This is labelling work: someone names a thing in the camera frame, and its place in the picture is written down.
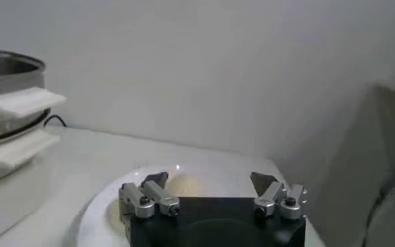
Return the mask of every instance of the black cable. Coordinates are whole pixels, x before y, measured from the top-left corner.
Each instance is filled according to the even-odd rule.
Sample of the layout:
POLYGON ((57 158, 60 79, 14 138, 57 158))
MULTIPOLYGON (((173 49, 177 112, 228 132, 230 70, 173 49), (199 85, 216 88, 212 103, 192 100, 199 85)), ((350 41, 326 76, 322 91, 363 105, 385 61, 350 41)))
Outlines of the black cable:
POLYGON ((0 135, 0 140, 6 139, 6 138, 10 138, 12 136, 15 136, 19 133, 22 133, 24 131, 30 130, 32 128, 34 128, 35 126, 37 126, 38 124, 42 123, 44 121, 44 119, 50 114, 51 109, 48 108, 46 109, 37 119, 35 119, 34 121, 26 124, 23 127, 20 127, 16 130, 4 133, 0 135))
POLYGON ((361 244, 361 247, 365 247, 367 245, 367 236, 368 236, 368 231, 370 228, 370 224, 372 224, 373 217, 375 216, 377 210, 379 207, 383 204, 387 196, 390 194, 391 189, 394 187, 393 180, 390 181, 390 183, 387 183, 385 186, 383 186, 379 190, 379 195, 378 198, 373 203, 372 208, 370 209, 370 212, 367 216, 367 221, 365 223, 365 235, 363 239, 363 243, 361 244))
POLYGON ((63 119, 62 119, 59 115, 51 115, 50 117, 48 117, 48 118, 44 121, 44 127, 45 127, 45 126, 48 124, 48 122, 49 122, 51 119, 53 119, 53 118, 58 119, 58 121, 60 121, 60 122, 62 123, 63 127, 68 127, 68 126, 66 125, 66 123, 64 123, 63 119))

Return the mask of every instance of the stainless steel bowl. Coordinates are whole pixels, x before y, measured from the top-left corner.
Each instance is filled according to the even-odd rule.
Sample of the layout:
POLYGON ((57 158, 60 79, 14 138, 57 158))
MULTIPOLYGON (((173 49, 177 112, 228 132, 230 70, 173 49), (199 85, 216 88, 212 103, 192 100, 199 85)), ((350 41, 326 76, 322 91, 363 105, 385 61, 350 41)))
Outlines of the stainless steel bowl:
MULTIPOLYGON (((45 64, 36 58, 0 50, 0 94, 11 93, 31 87, 44 87, 45 64)), ((43 111, 8 121, 0 121, 0 138, 10 136, 29 123, 39 119, 43 111)))
POLYGON ((5 143, 9 140, 15 139, 17 137, 20 137, 28 132, 31 132, 32 130, 35 130, 35 129, 41 127, 44 123, 44 120, 49 116, 50 112, 51 112, 51 109, 47 109, 47 110, 43 111, 39 117, 35 118, 34 121, 32 121, 20 128, 17 128, 13 131, 6 132, 6 133, 0 135, 0 144, 5 143))

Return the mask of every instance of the bolt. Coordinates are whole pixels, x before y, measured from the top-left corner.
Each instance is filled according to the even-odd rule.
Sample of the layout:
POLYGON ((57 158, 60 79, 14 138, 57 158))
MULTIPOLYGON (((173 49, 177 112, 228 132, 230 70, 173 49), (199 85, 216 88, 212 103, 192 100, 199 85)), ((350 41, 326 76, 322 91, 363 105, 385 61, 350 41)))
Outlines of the bolt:
POLYGON ((255 215, 257 218, 259 218, 259 219, 264 218, 264 216, 265 216, 264 209, 262 209, 261 207, 257 208, 257 209, 254 211, 254 215, 255 215))
POLYGON ((141 197, 141 199, 139 200, 140 205, 145 205, 145 204, 148 204, 149 202, 150 202, 150 198, 148 198, 146 196, 141 197))
POLYGON ((296 205, 296 199, 293 197, 287 197, 285 199, 285 205, 289 206, 289 207, 293 207, 296 205))
POLYGON ((179 216, 179 208, 177 207, 173 207, 170 209, 170 214, 172 215, 172 217, 177 217, 179 216))

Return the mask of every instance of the silver metal part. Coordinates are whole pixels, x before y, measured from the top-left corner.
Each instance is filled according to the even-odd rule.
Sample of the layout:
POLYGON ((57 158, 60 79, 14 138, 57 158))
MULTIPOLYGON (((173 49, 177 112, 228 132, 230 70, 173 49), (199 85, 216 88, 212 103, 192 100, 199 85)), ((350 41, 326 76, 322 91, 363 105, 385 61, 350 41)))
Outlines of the silver metal part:
POLYGON ((179 198, 165 193, 156 182, 146 181, 143 184, 142 192, 158 203, 160 213, 173 217, 179 214, 179 198))
POLYGON ((133 212, 133 207, 130 208, 130 203, 126 203, 124 201, 124 197, 123 197, 123 187, 119 188, 118 190, 118 206, 119 206, 119 220, 124 224, 124 228, 125 228, 125 236, 127 237, 127 240, 129 240, 129 242, 131 242, 131 226, 130 226, 130 219, 132 217, 132 213, 133 212))
POLYGON ((290 194, 280 203, 280 215, 285 219, 299 219, 303 214, 302 204, 306 203, 306 194, 302 185, 293 185, 290 194))
POLYGON ((120 213, 136 217, 149 218, 154 215, 154 202, 146 197, 134 183, 125 183, 119 190, 120 213))
POLYGON ((268 217, 274 213, 276 201, 285 197, 284 184, 273 182, 261 197, 253 201, 254 212, 258 217, 268 217))
POLYGON ((258 172, 251 172, 249 176, 254 189, 259 197, 261 197, 264 192, 269 189, 273 182, 278 182, 278 180, 272 175, 266 175, 258 172))

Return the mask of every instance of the white platform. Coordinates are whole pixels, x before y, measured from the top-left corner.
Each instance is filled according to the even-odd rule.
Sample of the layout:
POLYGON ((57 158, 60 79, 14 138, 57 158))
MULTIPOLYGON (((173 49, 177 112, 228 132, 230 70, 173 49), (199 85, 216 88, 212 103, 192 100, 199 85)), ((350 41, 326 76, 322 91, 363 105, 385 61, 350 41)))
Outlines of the white platform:
MULTIPOLYGON (((86 130, 50 128, 62 141, 44 157, 53 170, 47 202, 0 237, 0 246, 76 246, 82 213, 109 183, 143 166, 231 166, 231 170, 265 172, 273 163, 228 152, 153 142, 86 130)), ((324 246, 307 225, 306 246, 324 246)))

